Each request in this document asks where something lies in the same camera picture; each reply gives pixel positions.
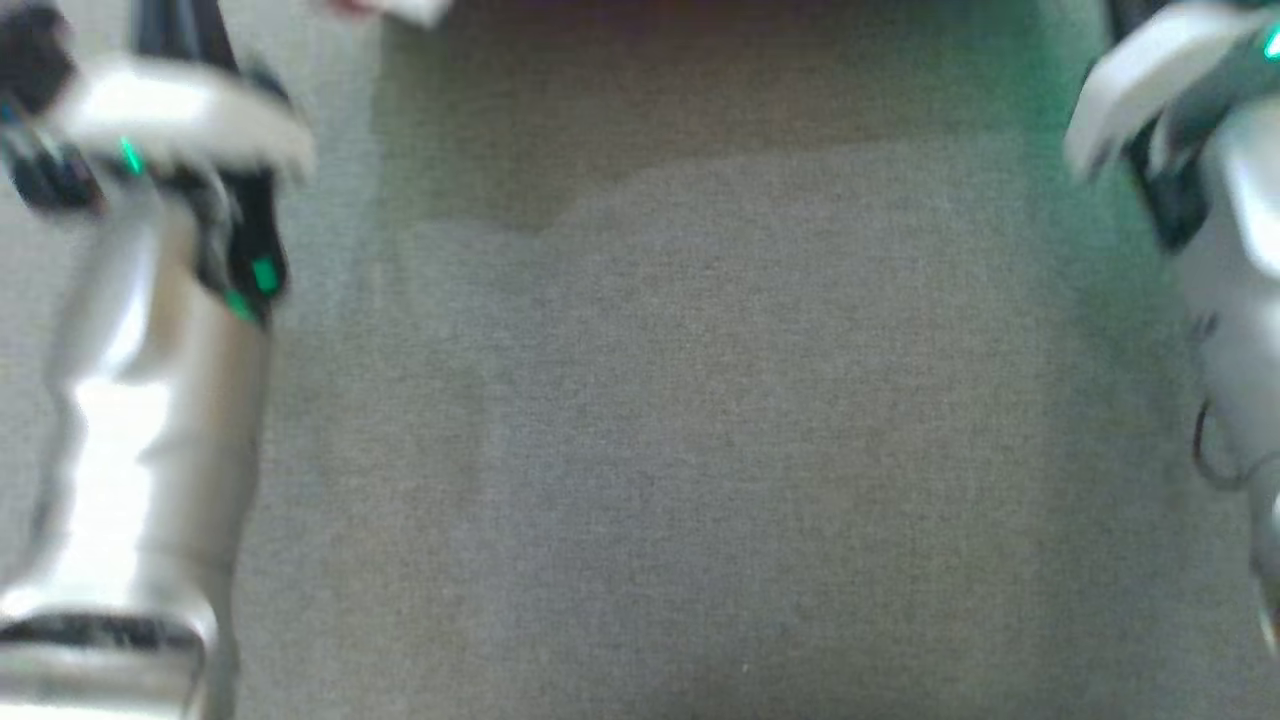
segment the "wire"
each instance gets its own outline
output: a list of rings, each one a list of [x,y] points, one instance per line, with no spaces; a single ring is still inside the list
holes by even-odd
[[[1196,434],[1192,437],[1192,461],[1196,462],[1196,470],[1199,471],[1210,487],[1222,492],[1235,492],[1244,487],[1248,475],[1242,473],[1233,475],[1224,474],[1204,456],[1204,425],[1208,420],[1210,410],[1212,410],[1212,402],[1206,398],[1201,405],[1199,414],[1196,415]]]

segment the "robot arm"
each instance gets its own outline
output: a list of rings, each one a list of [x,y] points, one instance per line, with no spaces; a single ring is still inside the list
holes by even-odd
[[[287,282],[274,188],[314,149],[278,83],[232,74],[215,0],[134,10],[137,56],[83,72],[51,8],[0,19],[12,177],[100,231],[46,377],[31,546],[0,585],[0,720],[233,712],[230,588]]]
[[[1247,489],[1263,625],[1280,623],[1280,12],[1117,5],[1068,165],[1124,155],[1181,281],[1210,404]]]

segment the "green led light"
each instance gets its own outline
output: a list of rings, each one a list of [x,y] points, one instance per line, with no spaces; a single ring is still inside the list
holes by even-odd
[[[127,138],[120,140],[120,156],[124,159],[124,167],[132,174],[141,176],[147,172],[147,163],[142,159],[142,154]]]
[[[227,293],[227,306],[232,309],[232,313],[243,320],[256,320],[253,316],[253,309],[248,305],[248,299],[243,295],[236,292],[234,290]]]
[[[1271,28],[1271,35],[1262,46],[1262,54],[1267,60],[1280,60],[1280,26]]]
[[[275,272],[275,263],[270,258],[253,260],[253,278],[257,281],[257,288],[266,295],[280,290],[280,274]]]

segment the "white object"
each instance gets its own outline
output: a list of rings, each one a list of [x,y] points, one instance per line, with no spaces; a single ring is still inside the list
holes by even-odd
[[[40,127],[91,154],[128,142],[148,164],[273,168],[308,177],[311,129],[279,97],[216,68],[119,56],[88,65]]]
[[[420,26],[434,27],[453,5],[453,0],[361,0],[361,5]]]
[[[1071,173],[1091,178],[1147,123],[1275,14],[1179,3],[1152,15],[1089,73],[1066,131]]]

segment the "gray fabric surface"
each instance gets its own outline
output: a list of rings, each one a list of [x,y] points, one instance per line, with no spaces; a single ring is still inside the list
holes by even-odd
[[[1280,711],[1149,229],[1061,169],[1092,3],[227,12],[324,147],[242,717]],[[0,214],[9,565],[83,241]]]

